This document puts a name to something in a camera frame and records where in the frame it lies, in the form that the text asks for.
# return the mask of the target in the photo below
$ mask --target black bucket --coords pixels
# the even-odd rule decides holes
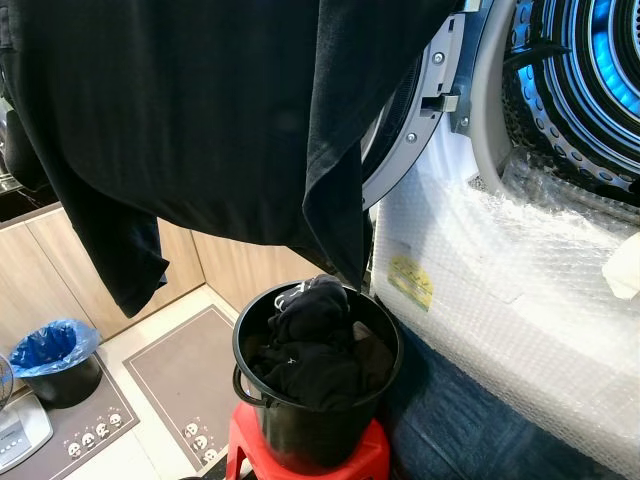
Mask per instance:
[[[394,319],[371,298],[345,287],[352,318],[369,327],[395,357],[386,385],[359,399],[349,410],[336,412],[312,411],[274,391],[249,369],[248,363],[269,338],[267,319],[274,314],[274,299],[297,283],[287,283],[263,293],[238,317],[233,332],[233,353],[237,362],[233,386],[243,401],[256,407],[262,433],[278,463],[303,475],[322,475],[343,464],[355,451],[373,419],[382,393],[400,370],[403,344]],[[242,388],[243,374],[252,396]]]
[[[22,380],[47,407],[68,408],[88,398],[102,379],[102,369],[94,355],[61,372],[26,377]]]

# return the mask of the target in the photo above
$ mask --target white tile floor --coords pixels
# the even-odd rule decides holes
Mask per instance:
[[[235,322],[238,313],[211,288],[203,286],[98,349],[107,369],[140,418],[140,423],[69,475],[68,480],[178,480],[202,474],[206,470],[194,470],[122,362],[212,304]],[[224,456],[225,453],[221,451],[218,456]]]

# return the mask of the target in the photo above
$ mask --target washing machine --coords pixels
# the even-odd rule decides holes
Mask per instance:
[[[461,2],[362,150],[372,292],[526,419],[640,478],[639,2]]]

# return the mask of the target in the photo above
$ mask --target floor mat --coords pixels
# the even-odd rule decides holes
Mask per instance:
[[[124,361],[196,470],[227,444],[238,403],[232,333],[232,322],[209,307]]]
[[[61,480],[139,422],[102,360],[96,357],[103,372],[96,391],[74,407],[48,410],[53,437],[23,463],[0,475],[2,480]]]

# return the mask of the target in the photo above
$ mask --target blue trash bag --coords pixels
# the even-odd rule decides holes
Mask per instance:
[[[62,372],[96,351],[100,332],[79,320],[64,319],[23,338],[9,355],[16,378]]]

